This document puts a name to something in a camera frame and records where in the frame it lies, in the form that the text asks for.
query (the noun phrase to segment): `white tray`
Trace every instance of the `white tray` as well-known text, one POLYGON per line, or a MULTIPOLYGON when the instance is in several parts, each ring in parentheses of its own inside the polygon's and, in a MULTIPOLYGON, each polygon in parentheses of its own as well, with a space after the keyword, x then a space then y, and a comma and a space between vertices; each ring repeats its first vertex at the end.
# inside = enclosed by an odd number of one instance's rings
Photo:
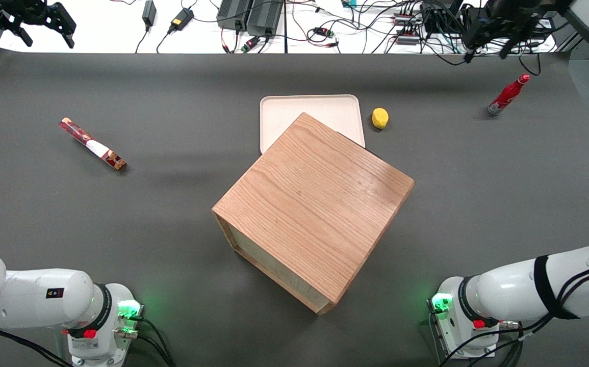
POLYGON ((303 112, 364 148, 360 104, 354 95, 272 95, 260 101, 261 153, 303 112))

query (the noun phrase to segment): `black strap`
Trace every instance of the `black strap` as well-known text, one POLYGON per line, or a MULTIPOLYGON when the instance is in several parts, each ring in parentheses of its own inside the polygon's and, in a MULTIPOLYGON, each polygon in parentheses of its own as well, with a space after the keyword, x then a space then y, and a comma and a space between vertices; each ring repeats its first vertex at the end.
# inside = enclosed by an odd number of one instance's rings
POLYGON ((550 286, 550 281, 548 280, 548 272, 546 271, 547 262, 548 255, 539 256, 534 260, 534 287, 537 290, 537 294, 539 294, 539 298, 541 298, 550 316, 565 320, 579 319, 578 316, 575 316, 560 306, 555 298, 555 293, 553 293, 553 288, 550 286))

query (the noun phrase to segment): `wooden crate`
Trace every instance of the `wooden crate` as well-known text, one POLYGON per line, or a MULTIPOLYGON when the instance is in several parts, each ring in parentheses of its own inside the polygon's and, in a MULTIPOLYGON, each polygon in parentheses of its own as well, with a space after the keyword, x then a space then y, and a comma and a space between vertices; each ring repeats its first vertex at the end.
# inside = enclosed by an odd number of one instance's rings
POLYGON ((415 182, 307 114, 213 207, 232 248, 321 315, 415 182))

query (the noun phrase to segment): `gray box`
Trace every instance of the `gray box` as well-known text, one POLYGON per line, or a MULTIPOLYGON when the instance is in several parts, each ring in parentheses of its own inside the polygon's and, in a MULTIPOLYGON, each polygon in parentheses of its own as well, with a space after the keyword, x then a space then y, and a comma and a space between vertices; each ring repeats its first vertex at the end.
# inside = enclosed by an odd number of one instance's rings
POLYGON ((283 3, 275 3, 273 0, 254 0, 247 22, 247 32, 252 36, 276 35, 281 9, 283 9, 283 3))
POLYGON ((222 0, 217 12, 217 25, 227 30, 247 30, 252 4, 253 0, 222 0))

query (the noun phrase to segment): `red bottle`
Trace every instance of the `red bottle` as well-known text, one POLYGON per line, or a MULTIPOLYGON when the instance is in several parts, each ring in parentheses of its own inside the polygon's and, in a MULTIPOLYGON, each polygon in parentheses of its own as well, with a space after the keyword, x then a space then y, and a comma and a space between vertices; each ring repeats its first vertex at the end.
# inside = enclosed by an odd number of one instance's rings
POLYGON ((530 80, 530 75, 523 74, 519 76, 516 82, 506 86, 502 92, 500 92, 499 96, 490 103, 490 106, 487 108, 490 113, 494 116, 500 115, 500 112, 510 104, 516 96, 521 93, 521 88, 530 80))

